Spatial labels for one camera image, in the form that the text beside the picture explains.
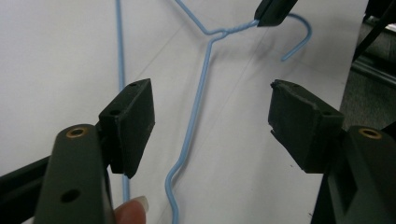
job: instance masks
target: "screw hole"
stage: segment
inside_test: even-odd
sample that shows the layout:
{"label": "screw hole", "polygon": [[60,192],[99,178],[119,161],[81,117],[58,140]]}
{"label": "screw hole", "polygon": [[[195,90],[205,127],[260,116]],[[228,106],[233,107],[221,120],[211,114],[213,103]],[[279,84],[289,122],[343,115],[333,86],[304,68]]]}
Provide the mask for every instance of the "screw hole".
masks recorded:
{"label": "screw hole", "polygon": [[81,137],[82,135],[85,135],[86,132],[87,132],[87,128],[77,127],[67,132],[66,136],[68,138],[77,138],[77,137]]}
{"label": "screw hole", "polygon": [[80,192],[78,189],[70,189],[62,195],[61,202],[62,203],[71,203],[75,199],[77,199],[79,197],[79,195],[80,195]]}
{"label": "screw hole", "polygon": [[379,133],[375,130],[372,130],[372,129],[362,128],[362,129],[359,129],[359,133],[365,137],[372,138],[372,139],[381,139],[382,138],[381,133]]}
{"label": "screw hole", "polygon": [[112,110],[110,111],[110,115],[118,115],[120,113],[119,110]]}

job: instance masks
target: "white background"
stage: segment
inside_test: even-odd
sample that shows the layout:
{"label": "white background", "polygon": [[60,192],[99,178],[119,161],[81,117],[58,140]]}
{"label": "white background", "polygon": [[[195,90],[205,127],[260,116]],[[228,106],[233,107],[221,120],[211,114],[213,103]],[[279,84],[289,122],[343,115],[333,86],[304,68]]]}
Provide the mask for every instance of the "white background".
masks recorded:
{"label": "white background", "polygon": [[[186,0],[209,28],[253,19],[260,0]],[[338,108],[367,1],[300,0],[295,19],[251,28],[215,44],[189,164],[176,181],[181,223],[309,223],[321,175],[306,175],[270,134],[278,79]],[[151,78],[156,125],[133,197],[146,195],[148,223],[170,223],[163,182],[176,162],[201,74],[205,45],[171,0],[122,1],[127,82]],[[94,124],[118,92],[113,1],[0,1],[0,175],[51,152],[56,134]],[[113,175],[115,205],[120,176]]]}

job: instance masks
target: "human hand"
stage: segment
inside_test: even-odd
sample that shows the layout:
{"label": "human hand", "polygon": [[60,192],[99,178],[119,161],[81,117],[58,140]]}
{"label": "human hand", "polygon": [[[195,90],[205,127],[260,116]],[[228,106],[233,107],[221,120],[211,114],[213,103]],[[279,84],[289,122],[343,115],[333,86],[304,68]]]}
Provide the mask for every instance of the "human hand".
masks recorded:
{"label": "human hand", "polygon": [[149,203],[145,196],[134,198],[114,210],[117,224],[146,224]]}

